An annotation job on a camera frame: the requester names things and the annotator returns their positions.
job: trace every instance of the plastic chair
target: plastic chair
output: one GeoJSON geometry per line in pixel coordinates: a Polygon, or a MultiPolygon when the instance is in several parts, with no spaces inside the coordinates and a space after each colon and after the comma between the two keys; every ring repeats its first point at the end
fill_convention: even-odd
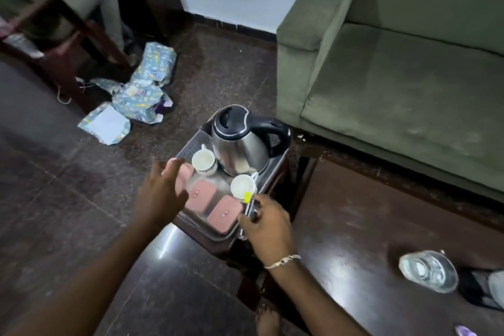
{"type": "Polygon", "coordinates": [[[76,70],[72,66],[70,53],[74,47],[81,44],[87,50],[91,44],[89,38],[96,39],[106,55],[115,59],[125,71],[133,72],[133,67],[129,65],[126,55],[119,50],[98,24],[91,20],[82,19],[62,0],[36,0],[23,10],[19,16],[3,26],[0,29],[0,52],[28,63],[46,83],[52,83],[61,88],[61,91],[75,101],[87,114],[97,107],[97,103],[85,95],[79,83],[77,83],[76,70]],[[25,52],[4,42],[10,35],[20,33],[27,24],[31,23],[43,10],[49,7],[56,8],[61,16],[74,26],[76,31],[66,40],[42,51],[44,56],[38,59],[30,57],[25,52]]]}

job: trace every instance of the couch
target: couch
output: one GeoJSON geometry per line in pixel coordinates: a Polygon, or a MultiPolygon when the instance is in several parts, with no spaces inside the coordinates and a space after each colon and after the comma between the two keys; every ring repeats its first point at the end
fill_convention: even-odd
{"type": "Polygon", "coordinates": [[[504,202],[502,0],[296,0],[287,124],[504,202]]]}

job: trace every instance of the black kettle handle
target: black kettle handle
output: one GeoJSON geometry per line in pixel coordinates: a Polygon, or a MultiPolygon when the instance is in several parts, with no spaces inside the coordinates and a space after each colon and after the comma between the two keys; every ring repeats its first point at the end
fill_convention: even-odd
{"type": "Polygon", "coordinates": [[[281,155],[290,146],[289,127],[276,118],[254,116],[250,131],[254,134],[276,134],[280,138],[280,143],[271,149],[271,158],[281,155]]]}

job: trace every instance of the pink container lid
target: pink container lid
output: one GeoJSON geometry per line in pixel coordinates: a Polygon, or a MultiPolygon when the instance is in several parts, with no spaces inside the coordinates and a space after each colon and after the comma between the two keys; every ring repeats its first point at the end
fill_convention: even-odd
{"type": "MultiPolygon", "coordinates": [[[[176,160],[176,158],[172,158],[166,163],[166,167],[164,168],[163,173],[168,170],[174,160],[176,160]]],[[[191,178],[193,172],[194,166],[192,166],[191,164],[185,163],[180,166],[179,173],[177,174],[177,179],[175,180],[175,193],[177,195],[179,195],[180,192],[187,187],[187,182],[191,178]]]]}
{"type": "Polygon", "coordinates": [[[213,183],[199,180],[189,192],[186,207],[193,212],[201,214],[207,209],[216,192],[217,187],[213,183]]]}
{"type": "Polygon", "coordinates": [[[230,195],[224,195],[208,216],[207,222],[215,230],[225,234],[231,229],[242,211],[243,205],[240,201],[230,195]]]}

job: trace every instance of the white cup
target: white cup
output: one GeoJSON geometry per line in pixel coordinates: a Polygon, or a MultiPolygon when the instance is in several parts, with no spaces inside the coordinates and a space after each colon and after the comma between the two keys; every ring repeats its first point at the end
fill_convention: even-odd
{"type": "Polygon", "coordinates": [[[255,181],[259,176],[258,172],[254,172],[251,176],[247,174],[240,174],[233,178],[231,182],[231,194],[240,202],[245,202],[245,193],[254,194],[257,192],[257,185],[255,181]]]}
{"type": "Polygon", "coordinates": [[[191,163],[196,172],[202,176],[211,176],[217,171],[217,159],[205,144],[201,145],[201,150],[192,156],[191,163]]]}

